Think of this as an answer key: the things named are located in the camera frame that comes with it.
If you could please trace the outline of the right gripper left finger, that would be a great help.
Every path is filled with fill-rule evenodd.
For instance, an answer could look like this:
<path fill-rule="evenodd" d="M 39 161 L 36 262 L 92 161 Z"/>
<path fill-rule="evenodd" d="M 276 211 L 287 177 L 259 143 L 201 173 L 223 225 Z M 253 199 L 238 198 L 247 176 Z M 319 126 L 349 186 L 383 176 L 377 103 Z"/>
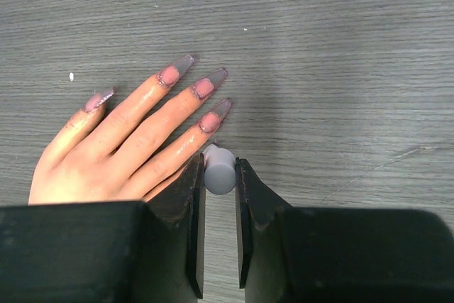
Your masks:
<path fill-rule="evenodd" d="M 204 291 L 206 193 L 204 157 L 148 202 L 141 258 L 142 300 L 199 300 Z"/>

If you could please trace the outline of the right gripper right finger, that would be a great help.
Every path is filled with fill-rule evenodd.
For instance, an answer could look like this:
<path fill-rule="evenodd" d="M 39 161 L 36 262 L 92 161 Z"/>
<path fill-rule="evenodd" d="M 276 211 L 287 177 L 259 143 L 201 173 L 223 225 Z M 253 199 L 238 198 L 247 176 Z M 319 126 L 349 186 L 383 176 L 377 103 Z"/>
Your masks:
<path fill-rule="evenodd" d="M 239 286 L 246 302 L 281 302 L 287 289 L 276 213 L 291 207 L 244 158 L 237 158 L 236 230 Z"/>

